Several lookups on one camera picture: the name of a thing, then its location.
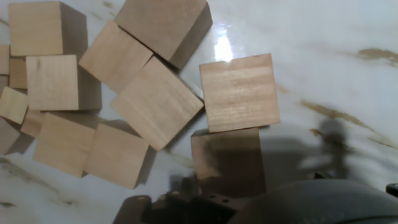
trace block face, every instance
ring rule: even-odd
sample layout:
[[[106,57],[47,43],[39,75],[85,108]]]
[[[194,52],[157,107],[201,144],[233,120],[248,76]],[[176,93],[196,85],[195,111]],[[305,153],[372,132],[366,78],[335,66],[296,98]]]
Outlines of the block face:
[[[99,124],[84,171],[134,189],[148,147],[140,137]]]
[[[255,197],[266,192],[257,128],[193,135],[192,159],[203,194]]]
[[[11,55],[63,54],[60,2],[8,5]]]
[[[0,153],[6,155],[20,134],[5,119],[0,118]]]
[[[11,88],[27,89],[26,61],[24,58],[10,59],[10,83]]]
[[[10,45],[0,44],[0,75],[9,74]]]
[[[203,103],[153,57],[111,107],[159,151],[203,108]]]
[[[88,48],[87,17],[63,2],[60,9],[63,54],[76,55],[79,61]]]
[[[67,174],[82,177],[94,133],[94,128],[47,113],[33,160]]]
[[[27,95],[5,87],[0,98],[0,116],[22,124],[28,107]]]
[[[208,9],[207,6],[205,0],[126,1],[114,21],[148,48],[170,61],[202,12]],[[211,26],[211,18],[208,21],[210,23],[202,22],[205,26],[199,25],[202,28],[197,29],[198,36],[203,38],[206,34]],[[185,44],[197,47],[200,41],[201,39],[192,39]]]
[[[21,132],[34,138],[38,138],[42,129],[45,114],[46,112],[28,110],[21,127]]]
[[[3,89],[8,86],[8,79],[9,79],[8,75],[0,75],[0,98]]]
[[[211,133],[280,122],[270,54],[200,65]]]
[[[149,61],[152,52],[109,21],[79,64],[120,93]]]
[[[26,57],[26,66],[30,109],[79,109],[75,55]]]

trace wood grain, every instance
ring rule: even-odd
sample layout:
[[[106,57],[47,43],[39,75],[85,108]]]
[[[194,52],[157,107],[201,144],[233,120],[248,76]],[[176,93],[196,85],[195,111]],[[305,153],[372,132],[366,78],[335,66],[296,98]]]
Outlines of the wood grain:
[[[10,59],[10,82],[11,88],[27,89],[26,60],[24,58]]]
[[[79,64],[120,93],[152,57],[152,52],[109,21]]]
[[[191,137],[192,159],[203,194],[232,198],[255,197],[266,192],[257,128]]]
[[[46,112],[28,110],[21,127],[21,132],[34,138],[38,138],[42,129],[45,114]]]
[[[22,124],[28,107],[26,94],[5,87],[0,98],[0,116]]]
[[[86,16],[59,1],[8,6],[12,56],[75,54],[88,47]]]
[[[5,119],[0,118],[0,153],[8,154],[12,145],[17,141],[19,131],[12,127]]]
[[[211,133],[280,122],[271,54],[200,65]]]
[[[103,119],[83,113],[47,113],[33,160],[76,177],[93,143],[95,129]]]
[[[152,57],[111,107],[159,151],[203,108],[203,103]]]
[[[100,109],[101,83],[77,65],[76,55],[26,57],[29,107],[61,111]]]
[[[99,124],[84,171],[134,189],[148,148],[124,121]]]
[[[177,68],[213,23],[205,0],[126,1],[114,21]]]
[[[10,45],[0,44],[0,75],[9,74]]]
[[[1,98],[3,89],[6,86],[8,86],[8,79],[9,79],[8,75],[0,75],[0,98]]]

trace wooden cube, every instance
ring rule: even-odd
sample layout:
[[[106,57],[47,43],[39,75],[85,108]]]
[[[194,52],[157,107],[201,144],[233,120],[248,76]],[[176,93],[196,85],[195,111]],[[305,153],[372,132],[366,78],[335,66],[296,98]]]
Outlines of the wooden cube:
[[[0,44],[0,75],[9,74],[10,45]]]
[[[205,0],[126,1],[115,23],[177,68],[182,68],[213,21]]]
[[[200,65],[209,132],[280,122],[271,54]]]
[[[76,55],[26,57],[29,108],[40,111],[102,107],[101,82],[77,64]]]
[[[8,5],[11,55],[80,58],[88,47],[86,16],[59,1]]]
[[[28,110],[21,127],[21,132],[34,138],[38,138],[42,129],[45,114],[46,112]]]
[[[197,131],[191,147],[203,194],[240,198],[266,192],[257,128],[215,134]]]
[[[0,118],[0,153],[8,154],[10,148],[19,138],[17,129],[12,127],[5,119]]]
[[[33,160],[83,177],[95,130],[102,121],[83,113],[47,113]]]
[[[10,59],[10,83],[11,88],[27,89],[26,61],[24,58]]]
[[[99,124],[84,171],[134,189],[149,144],[124,121]]]
[[[5,87],[0,98],[0,116],[22,124],[28,107],[27,95]]]
[[[3,89],[8,86],[8,78],[8,75],[0,75],[0,98]]]
[[[152,52],[109,21],[79,64],[120,93],[152,57]]]
[[[111,107],[159,151],[203,108],[203,103],[152,57]]]

